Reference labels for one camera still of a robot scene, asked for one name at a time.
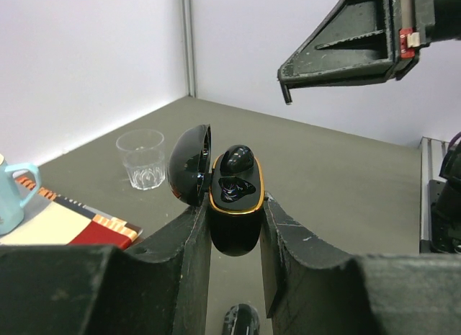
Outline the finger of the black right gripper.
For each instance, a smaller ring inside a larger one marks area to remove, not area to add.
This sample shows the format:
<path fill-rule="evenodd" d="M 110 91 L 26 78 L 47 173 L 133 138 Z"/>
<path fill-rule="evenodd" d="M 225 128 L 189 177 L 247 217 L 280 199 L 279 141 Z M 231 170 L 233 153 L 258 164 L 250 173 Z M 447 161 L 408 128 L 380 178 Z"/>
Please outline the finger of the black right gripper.
<path fill-rule="evenodd" d="M 284 92 L 386 80 L 395 64 L 390 0 L 339 0 L 280 66 Z"/>

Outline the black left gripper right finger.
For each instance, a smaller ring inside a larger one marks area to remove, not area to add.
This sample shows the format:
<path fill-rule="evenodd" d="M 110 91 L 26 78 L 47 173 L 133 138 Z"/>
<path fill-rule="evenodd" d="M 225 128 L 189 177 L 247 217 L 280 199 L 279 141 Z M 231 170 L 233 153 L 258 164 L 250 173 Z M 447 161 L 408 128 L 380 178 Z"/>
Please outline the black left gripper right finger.
<path fill-rule="evenodd" d="M 260 248 L 275 334 L 458 334 L 460 257 L 349 254 L 289 216 L 271 194 Z"/>

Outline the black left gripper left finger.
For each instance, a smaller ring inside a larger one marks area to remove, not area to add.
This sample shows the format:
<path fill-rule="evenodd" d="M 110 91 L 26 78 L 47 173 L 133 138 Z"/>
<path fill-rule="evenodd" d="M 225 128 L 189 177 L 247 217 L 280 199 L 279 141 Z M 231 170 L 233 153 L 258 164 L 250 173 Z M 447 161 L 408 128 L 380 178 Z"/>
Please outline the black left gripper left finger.
<path fill-rule="evenodd" d="M 128 249 L 2 246 L 3 334 L 203 334 L 207 208 L 188 207 Z"/>

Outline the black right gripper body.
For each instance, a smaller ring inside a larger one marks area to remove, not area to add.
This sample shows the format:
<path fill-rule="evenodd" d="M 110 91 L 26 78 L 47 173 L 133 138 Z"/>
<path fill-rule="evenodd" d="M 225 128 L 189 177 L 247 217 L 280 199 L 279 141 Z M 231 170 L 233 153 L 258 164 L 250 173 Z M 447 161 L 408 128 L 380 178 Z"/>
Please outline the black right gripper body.
<path fill-rule="evenodd" d="M 401 80 L 419 62 L 421 49 L 460 39 L 460 0 L 389 0 L 392 66 L 385 79 Z"/>

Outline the glossy black earbud charging case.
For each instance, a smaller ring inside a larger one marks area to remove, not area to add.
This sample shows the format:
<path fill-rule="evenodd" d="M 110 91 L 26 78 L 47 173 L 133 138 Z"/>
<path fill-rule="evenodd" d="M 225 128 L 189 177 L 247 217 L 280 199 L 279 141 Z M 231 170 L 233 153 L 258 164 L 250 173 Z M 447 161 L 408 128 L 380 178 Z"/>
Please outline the glossy black earbud charging case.
<path fill-rule="evenodd" d="M 261 164 L 254 155 L 251 169 L 224 175 L 220 163 L 226 150 L 216 159 L 211 158 L 211 150 L 209 125 L 186 130 L 171 152 L 166 170 L 168 183 L 174 196 L 183 203 L 205 206 L 211 239 L 219 252 L 243 256 L 259 240 L 264 217 Z"/>

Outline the black earbud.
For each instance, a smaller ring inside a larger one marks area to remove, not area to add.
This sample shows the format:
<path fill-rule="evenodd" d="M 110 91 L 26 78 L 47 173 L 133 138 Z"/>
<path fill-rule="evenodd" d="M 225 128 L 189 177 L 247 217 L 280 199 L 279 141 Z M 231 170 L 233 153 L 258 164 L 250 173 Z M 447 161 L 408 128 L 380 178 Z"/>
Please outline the black earbud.
<path fill-rule="evenodd" d="M 291 97 L 290 89 L 285 84 L 281 84 L 281 89 L 282 89 L 282 95 L 284 97 L 285 104 L 291 105 L 292 97 Z"/>
<path fill-rule="evenodd" d="M 233 175 L 245 172 L 254 166 L 254 154 L 245 145 L 229 147 L 220 163 L 220 172 L 224 175 Z"/>

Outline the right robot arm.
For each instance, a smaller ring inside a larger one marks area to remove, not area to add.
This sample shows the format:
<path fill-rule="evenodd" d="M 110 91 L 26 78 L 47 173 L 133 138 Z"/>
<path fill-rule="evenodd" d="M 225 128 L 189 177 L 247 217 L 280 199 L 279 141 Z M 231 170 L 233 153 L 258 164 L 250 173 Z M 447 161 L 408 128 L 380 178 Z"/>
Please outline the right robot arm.
<path fill-rule="evenodd" d="M 460 38 L 460 0 L 339 0 L 279 67 L 286 104 L 291 90 L 365 86 L 401 80 L 432 43 Z M 460 252 L 460 139 L 442 158 L 439 176 L 421 183 L 419 250 Z"/>

